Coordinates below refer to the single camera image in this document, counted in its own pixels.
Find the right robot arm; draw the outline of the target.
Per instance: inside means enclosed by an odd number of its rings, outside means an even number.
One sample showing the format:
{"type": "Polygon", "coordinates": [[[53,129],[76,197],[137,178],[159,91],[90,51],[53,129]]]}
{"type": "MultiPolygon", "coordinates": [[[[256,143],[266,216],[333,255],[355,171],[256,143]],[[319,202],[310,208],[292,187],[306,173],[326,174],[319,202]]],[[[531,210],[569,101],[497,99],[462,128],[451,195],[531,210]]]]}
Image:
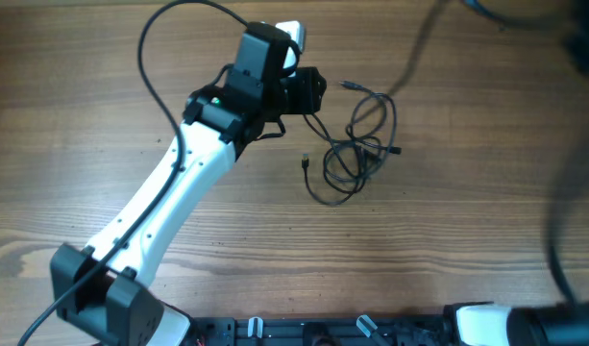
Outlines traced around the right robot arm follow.
{"type": "MultiPolygon", "coordinates": [[[[569,1],[567,6],[574,31],[565,47],[577,69],[589,76],[589,0],[569,1]]],[[[543,231],[547,265],[564,302],[545,308],[511,309],[500,325],[509,345],[589,345],[589,302],[577,298],[559,257],[559,240],[571,205],[588,189],[589,130],[556,178],[543,231]]]]}

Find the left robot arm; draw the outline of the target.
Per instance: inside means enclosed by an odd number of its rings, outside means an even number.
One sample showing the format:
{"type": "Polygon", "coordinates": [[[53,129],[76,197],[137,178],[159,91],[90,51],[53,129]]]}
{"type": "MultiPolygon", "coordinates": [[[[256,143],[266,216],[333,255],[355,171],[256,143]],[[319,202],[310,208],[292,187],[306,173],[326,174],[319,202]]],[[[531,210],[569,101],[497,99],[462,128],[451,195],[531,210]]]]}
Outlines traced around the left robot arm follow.
{"type": "Polygon", "coordinates": [[[302,67],[297,21],[246,26],[235,61],[192,92],[167,154],[131,201],[77,249],[50,262],[57,316],[104,345],[203,345],[204,324],[150,291],[176,233],[244,149],[285,114],[320,109],[325,79],[302,67]]]}

